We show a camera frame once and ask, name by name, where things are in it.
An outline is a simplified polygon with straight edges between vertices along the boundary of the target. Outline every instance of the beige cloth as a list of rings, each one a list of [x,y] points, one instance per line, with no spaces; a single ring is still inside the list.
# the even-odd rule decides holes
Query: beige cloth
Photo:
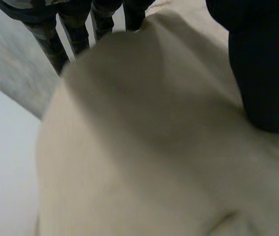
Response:
[[[279,236],[279,135],[227,48],[170,12],[64,72],[37,144],[42,236]]]

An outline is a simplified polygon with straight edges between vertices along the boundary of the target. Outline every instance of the white wall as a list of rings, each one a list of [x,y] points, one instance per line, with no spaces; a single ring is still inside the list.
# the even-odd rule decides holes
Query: white wall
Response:
[[[40,121],[0,92],[0,236],[32,236],[38,214],[34,145]]]

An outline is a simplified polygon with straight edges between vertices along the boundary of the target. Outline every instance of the black fabric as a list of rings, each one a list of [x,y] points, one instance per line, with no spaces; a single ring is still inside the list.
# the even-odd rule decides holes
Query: black fabric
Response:
[[[39,24],[44,21],[55,18],[57,14],[56,5],[32,8],[32,9],[17,9],[9,6],[0,0],[0,9],[10,18],[24,23]]]
[[[104,35],[114,26],[112,15],[123,4],[126,30],[139,30],[145,10],[155,0],[93,0],[96,30]]]
[[[207,0],[229,30],[230,65],[256,127],[279,133],[279,0]]]
[[[10,18],[23,23],[40,24],[44,21],[55,18],[58,12],[79,16],[89,13],[92,0],[71,0],[69,2],[53,4],[49,6],[38,6],[31,9],[18,9],[9,6],[0,0],[0,9]]]

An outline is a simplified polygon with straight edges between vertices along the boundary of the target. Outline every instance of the beige fabric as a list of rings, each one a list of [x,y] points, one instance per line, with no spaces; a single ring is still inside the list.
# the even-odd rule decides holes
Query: beige fabric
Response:
[[[279,236],[279,135],[247,122],[221,42],[157,13],[65,70],[37,144],[42,236]]]

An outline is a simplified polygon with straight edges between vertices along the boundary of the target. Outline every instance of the white floor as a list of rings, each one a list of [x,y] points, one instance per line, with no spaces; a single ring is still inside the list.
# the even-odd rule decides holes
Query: white floor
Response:
[[[32,236],[38,214],[34,145],[40,121],[0,92],[0,236]]]

